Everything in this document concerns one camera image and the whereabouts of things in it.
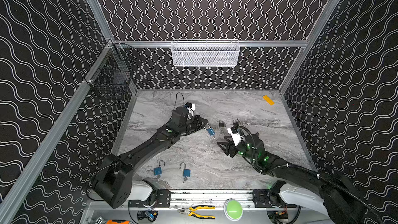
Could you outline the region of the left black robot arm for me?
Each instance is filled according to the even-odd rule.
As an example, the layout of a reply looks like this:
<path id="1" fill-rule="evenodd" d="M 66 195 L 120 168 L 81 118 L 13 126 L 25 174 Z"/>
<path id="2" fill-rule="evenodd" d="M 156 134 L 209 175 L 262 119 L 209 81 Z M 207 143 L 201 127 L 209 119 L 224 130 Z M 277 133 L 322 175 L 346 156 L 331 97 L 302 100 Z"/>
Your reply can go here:
<path id="1" fill-rule="evenodd" d="M 100 170 L 89 180 L 89 186 L 112 208 L 120 207 L 133 191 L 136 171 L 157 154 L 169 149 L 182 136 L 191 135 L 208 126 L 208 120 L 193 115 L 187 107 L 179 106 L 170 119 L 157 129 L 146 142 L 121 155 L 110 154 Z"/>

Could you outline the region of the green round button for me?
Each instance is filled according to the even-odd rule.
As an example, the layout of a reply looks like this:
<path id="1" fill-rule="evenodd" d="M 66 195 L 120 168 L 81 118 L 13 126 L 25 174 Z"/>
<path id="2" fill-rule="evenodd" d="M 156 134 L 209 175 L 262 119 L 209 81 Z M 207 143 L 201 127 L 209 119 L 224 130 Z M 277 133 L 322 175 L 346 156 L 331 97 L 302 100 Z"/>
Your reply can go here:
<path id="1" fill-rule="evenodd" d="M 243 207 L 235 199 L 228 199 L 224 204 L 223 210 L 226 218 L 233 222 L 239 221 L 243 216 Z"/>

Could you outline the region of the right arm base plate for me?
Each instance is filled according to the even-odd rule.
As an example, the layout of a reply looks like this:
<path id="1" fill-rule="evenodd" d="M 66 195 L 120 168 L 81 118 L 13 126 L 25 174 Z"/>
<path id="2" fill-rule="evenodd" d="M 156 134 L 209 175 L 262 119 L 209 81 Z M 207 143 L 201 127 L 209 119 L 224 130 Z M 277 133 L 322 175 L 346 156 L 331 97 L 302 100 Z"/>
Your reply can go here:
<path id="1" fill-rule="evenodd" d="M 252 201 L 255 208 L 296 208 L 295 204 L 288 204 L 284 202 L 279 195 L 280 190 L 259 190 L 255 189 L 252 192 Z"/>

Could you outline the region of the green circuit board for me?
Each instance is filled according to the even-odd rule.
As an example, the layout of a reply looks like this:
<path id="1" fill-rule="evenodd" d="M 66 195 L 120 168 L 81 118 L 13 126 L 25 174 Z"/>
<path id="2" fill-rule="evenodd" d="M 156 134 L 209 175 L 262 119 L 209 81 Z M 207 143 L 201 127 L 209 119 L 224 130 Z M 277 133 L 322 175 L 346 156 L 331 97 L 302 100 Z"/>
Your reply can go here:
<path id="1" fill-rule="evenodd" d="M 137 213 L 138 221 L 154 222 L 158 217 L 158 211 L 139 211 Z"/>

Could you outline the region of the orange tool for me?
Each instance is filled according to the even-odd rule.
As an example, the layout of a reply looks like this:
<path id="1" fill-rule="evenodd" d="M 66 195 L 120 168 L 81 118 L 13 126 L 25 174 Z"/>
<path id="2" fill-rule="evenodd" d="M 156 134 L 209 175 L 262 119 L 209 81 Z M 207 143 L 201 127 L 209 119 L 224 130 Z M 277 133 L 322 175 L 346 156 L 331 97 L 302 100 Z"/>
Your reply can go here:
<path id="1" fill-rule="evenodd" d="M 131 222 L 128 220 L 111 219 L 106 224 L 131 224 Z"/>

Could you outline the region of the yellow block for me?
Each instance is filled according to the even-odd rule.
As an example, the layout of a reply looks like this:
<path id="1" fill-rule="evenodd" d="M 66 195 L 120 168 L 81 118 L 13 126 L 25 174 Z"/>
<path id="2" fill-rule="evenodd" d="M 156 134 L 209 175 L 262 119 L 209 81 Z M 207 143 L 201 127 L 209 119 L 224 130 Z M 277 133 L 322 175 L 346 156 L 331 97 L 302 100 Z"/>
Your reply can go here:
<path id="1" fill-rule="evenodd" d="M 264 96 L 263 96 L 263 99 L 264 99 L 269 105 L 274 105 L 274 104 L 275 104 L 274 101 L 273 101 L 270 97 L 268 97 L 267 95 L 264 95 Z"/>

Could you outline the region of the blue padlock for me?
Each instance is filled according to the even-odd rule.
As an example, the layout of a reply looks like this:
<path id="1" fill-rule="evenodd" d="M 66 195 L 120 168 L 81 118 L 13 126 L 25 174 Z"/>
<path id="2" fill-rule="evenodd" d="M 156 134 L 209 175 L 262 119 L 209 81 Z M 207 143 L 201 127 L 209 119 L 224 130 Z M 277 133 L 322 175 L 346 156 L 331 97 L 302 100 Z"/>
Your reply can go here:
<path id="1" fill-rule="evenodd" d="M 211 137 L 215 136 L 215 131 L 213 130 L 213 128 L 209 124 L 206 124 L 204 128 L 205 128 L 205 130 L 208 132 L 208 134 Z"/>
<path id="2" fill-rule="evenodd" d="M 154 168 L 154 176 L 156 178 L 160 178 L 162 175 L 162 167 L 164 167 L 166 165 L 164 160 L 160 160 L 158 163 L 158 166 L 156 168 Z"/>
<path id="3" fill-rule="evenodd" d="M 191 171 L 189 169 L 186 168 L 186 164 L 184 162 L 182 162 L 179 165 L 179 168 L 182 169 L 182 177 L 183 177 L 183 182 L 186 183 L 186 181 L 188 180 L 188 178 L 190 177 L 190 173 Z"/>

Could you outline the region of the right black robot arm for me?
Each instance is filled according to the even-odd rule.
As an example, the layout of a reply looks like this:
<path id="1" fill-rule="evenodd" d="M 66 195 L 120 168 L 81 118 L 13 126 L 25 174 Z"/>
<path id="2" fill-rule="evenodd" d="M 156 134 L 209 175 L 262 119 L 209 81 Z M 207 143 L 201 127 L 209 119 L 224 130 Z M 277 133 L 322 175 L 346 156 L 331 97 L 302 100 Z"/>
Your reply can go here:
<path id="1" fill-rule="evenodd" d="M 346 176 L 335 177 L 290 163 L 266 151 L 258 133 L 253 134 L 237 123 L 224 140 L 218 146 L 227 156 L 240 155 L 259 174 L 287 180 L 320 197 L 322 206 L 336 224 L 359 224 L 366 212 L 371 213 L 378 224 L 382 223 L 377 210 L 366 203 Z"/>

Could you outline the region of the black padlock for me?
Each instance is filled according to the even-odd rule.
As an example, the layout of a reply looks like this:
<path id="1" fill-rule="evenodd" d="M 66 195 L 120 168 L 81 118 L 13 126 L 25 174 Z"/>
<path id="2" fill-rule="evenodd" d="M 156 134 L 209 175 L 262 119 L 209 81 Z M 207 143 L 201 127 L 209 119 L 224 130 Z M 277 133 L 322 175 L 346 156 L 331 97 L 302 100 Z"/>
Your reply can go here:
<path id="1" fill-rule="evenodd" d="M 225 127 L 225 126 L 226 126 L 226 124 L 224 123 L 224 121 L 220 120 L 220 121 L 219 121 L 219 127 L 220 127 L 220 128 L 223 128 L 223 127 Z"/>
<path id="2" fill-rule="evenodd" d="M 239 128 L 239 121 L 238 120 L 233 120 L 233 127 L 238 129 Z"/>

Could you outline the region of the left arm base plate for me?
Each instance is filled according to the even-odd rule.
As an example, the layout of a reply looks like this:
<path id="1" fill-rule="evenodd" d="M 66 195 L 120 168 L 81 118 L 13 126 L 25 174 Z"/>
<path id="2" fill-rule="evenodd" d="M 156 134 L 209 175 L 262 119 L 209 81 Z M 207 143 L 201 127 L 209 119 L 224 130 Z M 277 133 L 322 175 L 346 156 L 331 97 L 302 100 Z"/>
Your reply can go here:
<path id="1" fill-rule="evenodd" d="M 155 189 L 145 201 L 128 200 L 131 208 L 168 208 L 170 207 L 171 192 L 167 189 Z"/>

